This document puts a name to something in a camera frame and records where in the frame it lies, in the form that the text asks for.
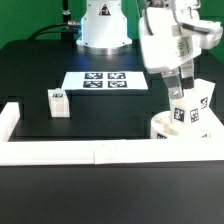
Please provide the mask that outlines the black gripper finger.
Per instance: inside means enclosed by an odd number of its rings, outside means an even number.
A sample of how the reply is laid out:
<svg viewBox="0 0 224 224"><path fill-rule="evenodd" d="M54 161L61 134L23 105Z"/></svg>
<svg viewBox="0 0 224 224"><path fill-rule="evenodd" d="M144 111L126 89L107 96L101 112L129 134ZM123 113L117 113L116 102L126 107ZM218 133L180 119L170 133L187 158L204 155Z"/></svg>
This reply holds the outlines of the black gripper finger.
<svg viewBox="0 0 224 224"><path fill-rule="evenodd" d="M191 89L194 87L194 61L189 60L180 66L181 83L184 89Z"/></svg>
<svg viewBox="0 0 224 224"><path fill-rule="evenodd" d="M170 99L180 99L183 97L180 72L178 70L166 71L162 73L162 78L168 89Z"/></svg>

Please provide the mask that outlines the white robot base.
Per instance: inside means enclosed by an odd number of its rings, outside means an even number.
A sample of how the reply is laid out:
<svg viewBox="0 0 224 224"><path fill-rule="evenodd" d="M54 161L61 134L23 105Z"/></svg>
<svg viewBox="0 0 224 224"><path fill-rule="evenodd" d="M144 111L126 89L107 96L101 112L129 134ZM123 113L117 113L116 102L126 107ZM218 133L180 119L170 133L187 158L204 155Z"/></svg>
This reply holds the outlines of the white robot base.
<svg viewBox="0 0 224 224"><path fill-rule="evenodd" d="M86 6L81 36L76 41L79 51L115 55L131 47L122 0L86 0Z"/></svg>

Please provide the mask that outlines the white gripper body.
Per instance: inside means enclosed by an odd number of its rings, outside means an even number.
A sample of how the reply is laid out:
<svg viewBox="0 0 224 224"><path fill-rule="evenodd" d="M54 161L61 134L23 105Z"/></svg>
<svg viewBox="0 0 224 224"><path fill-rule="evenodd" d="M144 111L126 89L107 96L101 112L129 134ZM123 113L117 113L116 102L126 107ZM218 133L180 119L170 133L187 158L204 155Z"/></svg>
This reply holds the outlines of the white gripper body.
<svg viewBox="0 0 224 224"><path fill-rule="evenodd" d="M201 20L200 0L142 0L139 38L150 74L174 70L217 46L223 34L220 22Z"/></svg>

